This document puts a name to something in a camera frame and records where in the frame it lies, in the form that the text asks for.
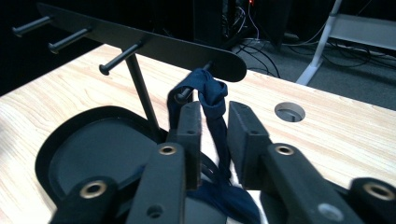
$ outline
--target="hook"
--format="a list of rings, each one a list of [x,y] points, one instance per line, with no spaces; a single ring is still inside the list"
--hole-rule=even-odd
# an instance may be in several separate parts
[[[209,70],[213,66],[213,62],[210,61],[204,66],[204,70]],[[187,103],[190,95],[192,94],[193,88],[186,87],[183,89],[181,93],[175,95],[175,100],[178,104],[184,105]]]
[[[109,71],[117,66],[117,64],[121,63],[125,59],[129,58],[131,55],[133,55],[140,47],[142,47],[142,42],[139,41],[137,44],[134,44],[127,50],[125,50],[122,54],[119,56],[115,57],[113,60],[111,60],[109,63],[106,65],[99,65],[99,70],[103,75],[108,75]]]
[[[41,19],[38,19],[36,21],[32,21],[29,22],[27,24],[24,24],[23,26],[20,27],[12,27],[12,32],[14,33],[14,35],[16,35],[17,37],[22,37],[22,35],[28,33],[29,31],[32,31],[34,29],[37,29],[43,25],[46,25],[48,23],[51,22],[51,18],[50,17],[43,17]]]
[[[80,40],[82,37],[89,34],[90,31],[91,31],[91,29],[82,29],[82,30],[68,36],[67,38],[65,38],[63,40],[56,42],[55,44],[49,43],[49,50],[52,53],[57,54],[57,53],[59,53],[60,49],[63,49],[65,47],[69,46],[70,44],[73,44],[74,42]]]

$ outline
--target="dark blue cloth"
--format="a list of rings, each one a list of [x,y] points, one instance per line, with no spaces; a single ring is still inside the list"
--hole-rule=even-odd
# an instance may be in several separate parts
[[[219,155],[219,165],[203,156],[203,173],[211,182],[203,180],[198,190],[189,191],[188,196],[202,200],[218,208],[225,216],[242,223],[260,223],[260,212],[251,196],[243,189],[230,183],[231,155],[227,147],[227,126],[223,114],[226,111],[224,97],[227,96],[227,85],[215,80],[204,69],[192,71],[168,94],[169,124],[177,128],[182,105],[175,100],[175,95],[189,87],[198,90],[198,98],[206,116],[207,127],[212,135]]]

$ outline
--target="wooden table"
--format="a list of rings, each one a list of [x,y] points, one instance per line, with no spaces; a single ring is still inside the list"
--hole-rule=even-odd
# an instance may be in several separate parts
[[[144,117],[126,64],[109,77],[98,70],[119,53],[102,46],[0,98],[1,223],[50,220],[55,206],[36,180],[35,156],[67,119],[101,105],[122,106]],[[167,130],[167,93],[189,71],[140,56],[138,60],[160,126]],[[396,186],[395,111],[253,72],[227,84],[227,101],[249,105],[273,142],[299,148],[325,178],[346,188],[360,176]],[[305,119],[278,118],[274,110],[282,102],[300,105]],[[213,156],[207,129],[203,148]]]

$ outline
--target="vertical metal rod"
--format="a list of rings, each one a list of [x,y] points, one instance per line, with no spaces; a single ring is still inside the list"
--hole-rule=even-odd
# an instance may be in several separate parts
[[[213,62],[209,62],[204,66],[204,70],[209,70],[210,67],[213,65]],[[192,94],[192,88],[185,88],[181,93],[175,95],[175,100],[181,105],[184,105],[188,102],[189,97]]]
[[[41,19],[38,19],[36,21],[32,21],[29,22],[23,26],[20,27],[12,27],[12,32],[14,33],[14,35],[16,35],[17,37],[22,37],[22,35],[28,33],[29,31],[32,31],[38,27],[41,27],[45,24],[48,24],[51,22],[51,18],[50,17],[43,17]]]
[[[103,75],[108,75],[109,71],[114,68],[117,64],[121,63],[122,61],[128,59],[131,55],[133,55],[140,47],[142,46],[141,42],[138,42],[128,48],[127,50],[123,50],[122,54],[111,60],[111,62],[107,63],[106,65],[99,65],[99,70]]]
[[[145,80],[143,79],[142,72],[140,71],[136,55],[131,55],[125,60],[125,62],[128,65],[132,80],[134,81],[134,86],[136,87],[137,94],[139,95],[140,102],[142,103],[143,109],[145,110],[154,140],[157,143],[162,143],[164,142],[164,135],[160,126],[158,125],[158,120],[155,116],[151,100],[149,99],[148,89],[146,88]]]
[[[52,53],[57,54],[57,53],[59,53],[60,49],[63,49],[65,47],[73,44],[74,42],[80,40],[82,37],[86,36],[90,31],[91,31],[91,29],[82,29],[82,30],[68,36],[67,38],[65,38],[63,40],[56,42],[55,44],[49,43],[49,50]]]

